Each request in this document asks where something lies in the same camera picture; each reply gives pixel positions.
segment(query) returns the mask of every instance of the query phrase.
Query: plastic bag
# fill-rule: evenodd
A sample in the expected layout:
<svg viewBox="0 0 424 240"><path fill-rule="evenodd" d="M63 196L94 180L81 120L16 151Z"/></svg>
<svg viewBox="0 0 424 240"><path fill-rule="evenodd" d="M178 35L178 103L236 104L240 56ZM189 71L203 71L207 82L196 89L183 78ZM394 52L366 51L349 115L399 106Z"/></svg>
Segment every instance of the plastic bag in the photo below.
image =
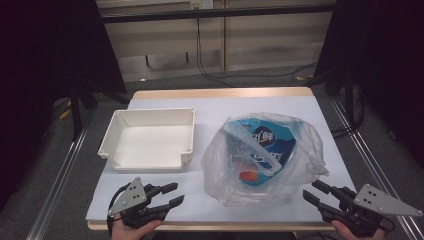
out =
<svg viewBox="0 0 424 240"><path fill-rule="evenodd" d="M288 197L328 175L318 132L298 118L272 113L228 119L201 161L204 189L225 206Z"/></svg>

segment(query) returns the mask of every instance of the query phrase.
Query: white table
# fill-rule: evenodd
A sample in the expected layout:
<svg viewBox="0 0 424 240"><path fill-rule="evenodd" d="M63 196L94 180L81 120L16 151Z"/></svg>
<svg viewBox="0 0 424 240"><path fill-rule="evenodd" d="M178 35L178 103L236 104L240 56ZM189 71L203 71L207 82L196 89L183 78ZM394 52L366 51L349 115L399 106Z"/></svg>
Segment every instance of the white table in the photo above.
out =
<svg viewBox="0 0 424 240"><path fill-rule="evenodd" d="M153 198L151 207L166 204L185 195L183 204L172 209L157 230L173 231L301 231L332 230L321 215L302 197L302 189L321 201L338 206L331 195L302 185L289 199L275 200L253 207L224 207L203 190L200 161L207 145L228 117L253 112L271 112L300 118L318 131L323 140L324 161L330 172L320 179L332 186L355 190L346 166L335 145L319 105L307 88L208 89L137 92L128 109L196 109L193 159L174 172L118 172L106 164L87 213L88 226L105 230L106 213L117 189L140 176L143 183L165 185L177 182L176 191Z"/></svg>

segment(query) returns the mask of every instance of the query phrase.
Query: wooden table edge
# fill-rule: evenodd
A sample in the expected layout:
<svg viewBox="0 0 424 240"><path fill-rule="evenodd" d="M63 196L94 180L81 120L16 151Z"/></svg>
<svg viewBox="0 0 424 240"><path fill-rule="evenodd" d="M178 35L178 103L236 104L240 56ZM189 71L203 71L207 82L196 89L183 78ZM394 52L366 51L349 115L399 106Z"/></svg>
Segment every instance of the wooden table edge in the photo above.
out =
<svg viewBox="0 0 424 240"><path fill-rule="evenodd" d="M133 99L313 96L307 87L215 88L137 91Z"/></svg>
<svg viewBox="0 0 424 240"><path fill-rule="evenodd" d="M95 231L107 230L106 221L87 221L88 228ZM157 231L246 231L246 232L296 232L332 231L334 227L325 222L309 223L215 223L215 222L164 222Z"/></svg>

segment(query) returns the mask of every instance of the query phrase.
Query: white plastic tray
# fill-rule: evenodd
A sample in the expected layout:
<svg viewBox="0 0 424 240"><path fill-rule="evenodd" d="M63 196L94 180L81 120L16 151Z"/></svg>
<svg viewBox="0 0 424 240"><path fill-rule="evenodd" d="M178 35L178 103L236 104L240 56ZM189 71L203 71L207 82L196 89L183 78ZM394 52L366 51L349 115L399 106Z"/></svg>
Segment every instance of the white plastic tray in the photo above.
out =
<svg viewBox="0 0 424 240"><path fill-rule="evenodd" d="M115 111L98 154L114 169L180 169L193 152L194 109Z"/></svg>

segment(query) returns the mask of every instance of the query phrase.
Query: white sheet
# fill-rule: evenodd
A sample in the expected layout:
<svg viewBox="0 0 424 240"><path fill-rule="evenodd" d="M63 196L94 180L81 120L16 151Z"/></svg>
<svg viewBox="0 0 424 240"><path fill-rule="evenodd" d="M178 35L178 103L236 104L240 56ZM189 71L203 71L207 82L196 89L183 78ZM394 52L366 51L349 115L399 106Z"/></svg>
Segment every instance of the white sheet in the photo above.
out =
<svg viewBox="0 0 424 240"><path fill-rule="evenodd" d="M300 118L313 125L324 145L324 161L330 172L321 177L331 186L347 186L355 190L346 166L340 156L319 105L313 96L266 98L196 98L196 99L133 99L128 109L194 108L196 122L193 159L182 170L171 173L117 172L106 164L95 190L86 220L105 220L111 197L117 189L140 176L143 184L165 185L177 182L176 191L158 195L151 207L165 204L170 199L185 195L184 202L169 212L166 221L172 222L322 222L316 207L302 197L302 189L315 194L322 202L337 207L332 196L316 190L310 184L303 185L290 199L262 203L254 207L224 207L203 191L203 174L200 160L216 131L228 117L247 113L271 112Z"/></svg>

